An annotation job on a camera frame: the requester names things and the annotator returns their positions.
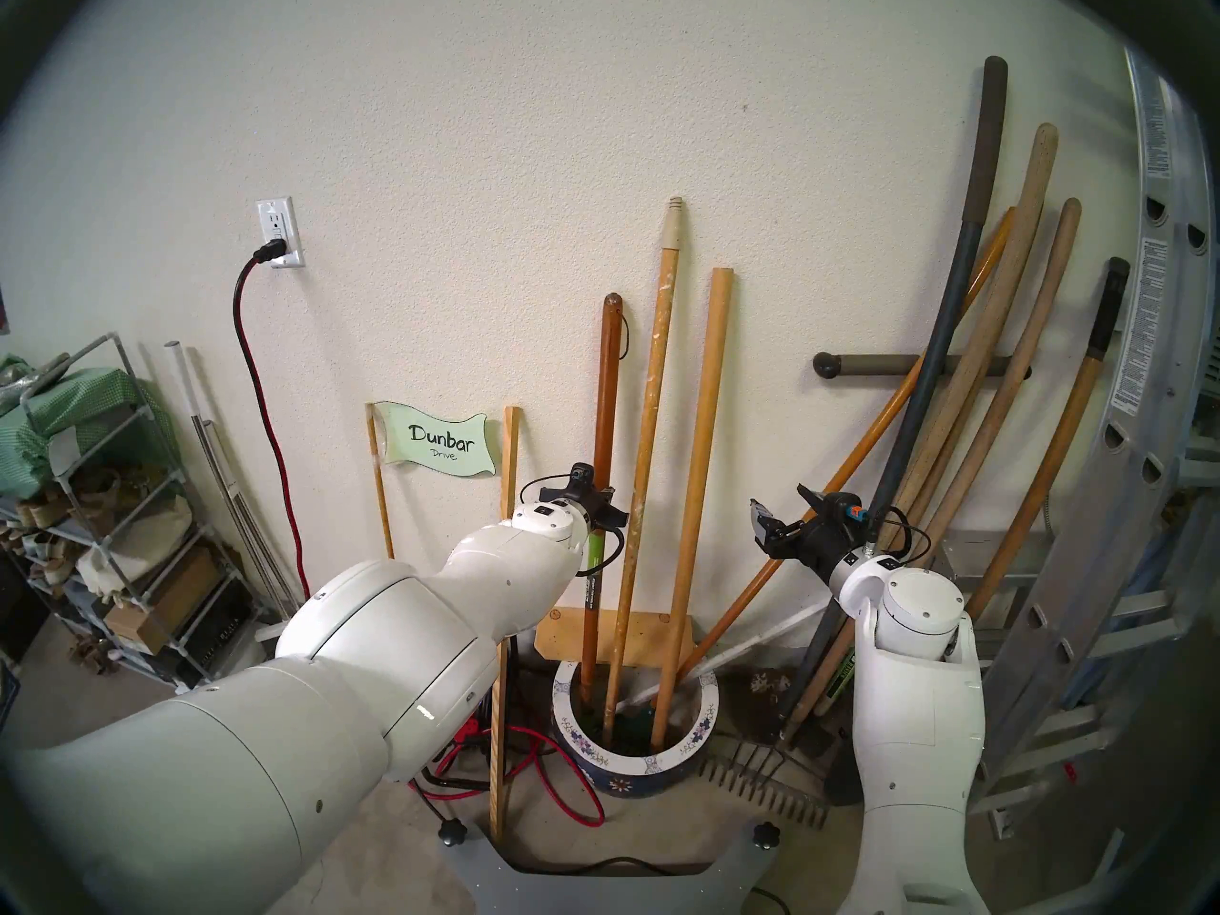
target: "green sign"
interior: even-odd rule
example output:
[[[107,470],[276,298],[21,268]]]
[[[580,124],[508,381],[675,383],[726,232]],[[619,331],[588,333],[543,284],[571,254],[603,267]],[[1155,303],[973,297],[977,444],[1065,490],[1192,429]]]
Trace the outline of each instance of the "green sign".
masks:
[[[403,403],[378,403],[386,428],[387,462],[416,462],[445,475],[467,478],[479,472],[495,475],[487,449],[487,415],[447,422]]]

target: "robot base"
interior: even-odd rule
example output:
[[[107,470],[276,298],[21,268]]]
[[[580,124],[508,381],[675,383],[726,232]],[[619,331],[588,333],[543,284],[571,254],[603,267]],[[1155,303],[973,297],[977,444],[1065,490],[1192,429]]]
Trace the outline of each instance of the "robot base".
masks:
[[[778,843],[771,824],[748,826],[703,872],[669,877],[518,872],[477,827],[440,858],[473,895],[479,915],[737,915],[775,861]]]

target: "green cloth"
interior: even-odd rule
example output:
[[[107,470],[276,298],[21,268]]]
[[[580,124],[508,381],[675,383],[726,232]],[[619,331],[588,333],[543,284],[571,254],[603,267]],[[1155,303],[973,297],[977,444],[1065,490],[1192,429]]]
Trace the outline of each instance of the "green cloth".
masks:
[[[170,417],[148,383],[140,382],[157,425],[170,445],[177,447]],[[139,406],[140,399],[127,371],[120,367],[88,367],[63,377],[54,387],[29,401],[34,414],[30,426],[26,411],[17,406],[0,416],[0,494],[32,498],[51,481],[46,444],[70,426],[77,427],[77,444],[84,453],[110,432],[110,425],[95,417],[122,405]],[[115,465],[152,462],[167,465],[165,447],[146,420],[137,420],[116,436],[99,454],[98,461]]]

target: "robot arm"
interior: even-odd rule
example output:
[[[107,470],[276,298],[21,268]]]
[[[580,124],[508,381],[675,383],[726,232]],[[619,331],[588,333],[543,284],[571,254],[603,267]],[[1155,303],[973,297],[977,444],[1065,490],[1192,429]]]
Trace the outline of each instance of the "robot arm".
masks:
[[[578,573],[590,526],[626,516],[592,467],[464,538],[421,576],[340,573],[288,623],[274,659],[11,771],[48,836],[109,910],[260,913],[383,777],[410,780],[497,675],[497,643]]]
[[[855,495],[802,495],[811,521],[783,525],[756,501],[753,520],[767,554],[799,559],[855,620],[852,741],[865,814],[839,913],[986,915],[964,849],[983,697],[961,592],[863,548],[867,514]]]

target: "cardboard box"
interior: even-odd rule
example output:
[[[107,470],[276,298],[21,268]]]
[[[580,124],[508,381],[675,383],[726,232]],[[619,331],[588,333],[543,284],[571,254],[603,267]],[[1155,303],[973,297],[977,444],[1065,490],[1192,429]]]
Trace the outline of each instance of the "cardboard box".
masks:
[[[157,588],[154,611],[161,623],[173,631],[194,612],[204,598],[221,581],[221,570],[211,551],[203,544],[193,547]],[[170,638],[152,622],[149,614],[135,604],[116,606],[106,614],[109,626],[126,645],[156,655]]]

